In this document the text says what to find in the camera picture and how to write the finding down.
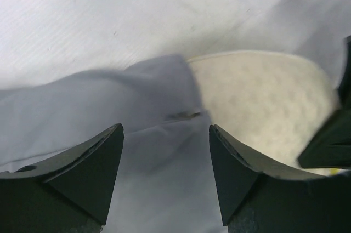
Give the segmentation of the cream pillow yellow edge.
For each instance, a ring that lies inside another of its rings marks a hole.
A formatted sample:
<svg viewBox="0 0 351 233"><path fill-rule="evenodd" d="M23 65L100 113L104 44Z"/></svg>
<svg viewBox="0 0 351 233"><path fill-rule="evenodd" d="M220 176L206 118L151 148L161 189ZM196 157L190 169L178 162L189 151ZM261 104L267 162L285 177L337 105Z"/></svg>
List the cream pillow yellow edge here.
<svg viewBox="0 0 351 233"><path fill-rule="evenodd" d="M238 142L254 169L300 180L350 167L303 168L298 156L342 107L330 77L303 57L254 50L188 60L213 124Z"/></svg>

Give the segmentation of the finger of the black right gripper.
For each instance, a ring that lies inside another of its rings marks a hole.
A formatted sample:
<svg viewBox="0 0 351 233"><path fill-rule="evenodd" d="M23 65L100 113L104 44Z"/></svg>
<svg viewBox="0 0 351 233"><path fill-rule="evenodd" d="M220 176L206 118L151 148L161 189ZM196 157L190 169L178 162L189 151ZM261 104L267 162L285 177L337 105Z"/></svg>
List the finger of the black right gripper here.
<svg viewBox="0 0 351 233"><path fill-rule="evenodd" d="M302 168L350 168L350 36L345 38L347 61L337 89L341 108L313 136L298 157Z"/></svg>

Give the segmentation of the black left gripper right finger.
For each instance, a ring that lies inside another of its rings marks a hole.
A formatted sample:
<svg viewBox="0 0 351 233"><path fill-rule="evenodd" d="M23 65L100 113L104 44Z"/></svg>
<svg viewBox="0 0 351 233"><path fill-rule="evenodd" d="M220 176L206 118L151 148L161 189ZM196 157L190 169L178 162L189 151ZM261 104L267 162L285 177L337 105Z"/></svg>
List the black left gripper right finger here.
<svg viewBox="0 0 351 233"><path fill-rule="evenodd" d="M209 128L223 224L230 232L350 232L350 173L309 173Z"/></svg>

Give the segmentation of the grey pillowcase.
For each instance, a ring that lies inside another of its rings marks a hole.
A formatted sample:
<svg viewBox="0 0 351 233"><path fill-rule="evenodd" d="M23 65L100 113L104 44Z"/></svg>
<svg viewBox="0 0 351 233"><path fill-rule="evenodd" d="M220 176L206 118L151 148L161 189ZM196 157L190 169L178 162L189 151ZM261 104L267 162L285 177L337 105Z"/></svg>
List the grey pillowcase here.
<svg viewBox="0 0 351 233"><path fill-rule="evenodd" d="M104 232L225 232L210 119L179 55L1 91L1 171L54 156L117 123L124 145Z"/></svg>

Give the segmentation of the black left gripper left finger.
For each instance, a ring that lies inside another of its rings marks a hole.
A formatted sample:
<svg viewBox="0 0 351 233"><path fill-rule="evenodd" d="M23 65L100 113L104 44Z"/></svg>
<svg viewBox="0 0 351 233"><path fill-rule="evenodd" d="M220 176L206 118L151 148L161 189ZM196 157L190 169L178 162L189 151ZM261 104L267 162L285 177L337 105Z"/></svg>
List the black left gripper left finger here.
<svg viewBox="0 0 351 233"><path fill-rule="evenodd" d="M101 232L124 141L116 124L46 160L1 173L1 232Z"/></svg>

